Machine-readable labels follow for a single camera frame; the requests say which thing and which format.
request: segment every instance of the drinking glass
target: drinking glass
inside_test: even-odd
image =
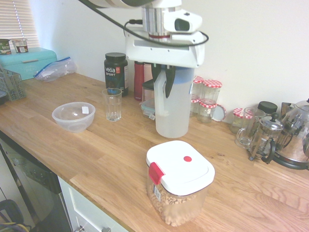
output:
[[[250,148],[250,143],[259,126],[259,120],[265,117],[265,113],[257,108],[245,108],[241,129],[237,132],[235,143],[245,149]]]
[[[121,119],[122,90],[107,88],[102,91],[102,94],[105,103],[106,119],[113,122]]]

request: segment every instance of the red and white checkered lid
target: red and white checkered lid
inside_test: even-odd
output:
[[[197,103],[197,102],[199,102],[199,98],[195,98],[195,99],[191,99],[191,103]]]
[[[199,105],[201,105],[201,106],[203,106],[205,108],[209,108],[209,109],[215,108],[217,106],[215,101],[209,100],[209,99],[201,99],[199,101]]]
[[[225,119],[225,117],[226,117],[226,109],[222,105],[217,104],[217,107],[212,115],[212,120],[221,122],[222,120]]]
[[[203,82],[204,82],[203,77],[201,77],[201,76],[195,76],[195,77],[194,77],[194,80],[193,80],[193,83],[194,83],[194,84],[201,84],[201,83],[203,83]]]
[[[236,108],[233,110],[233,114],[237,117],[243,118],[243,108]],[[251,119],[252,115],[246,115],[246,119]]]
[[[222,83],[216,80],[204,80],[203,84],[210,88],[221,88],[222,87]]]

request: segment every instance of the dishwasher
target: dishwasher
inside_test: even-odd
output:
[[[0,144],[35,223],[31,232],[72,232],[57,175],[2,131]]]

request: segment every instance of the plastic pitcher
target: plastic pitcher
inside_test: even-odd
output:
[[[194,69],[176,67],[174,84],[168,98],[165,93],[164,69],[154,82],[155,127],[160,135],[179,138],[188,132],[193,79]]]

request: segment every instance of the drawer handle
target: drawer handle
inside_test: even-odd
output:
[[[82,226],[79,226],[78,229],[74,230],[74,232],[81,232],[84,231],[85,229]]]
[[[111,228],[103,228],[102,232],[112,232]]]
[[[25,61],[22,61],[23,63],[30,63],[30,62],[36,62],[36,61],[39,61],[38,59],[30,59],[30,60],[25,60]]]

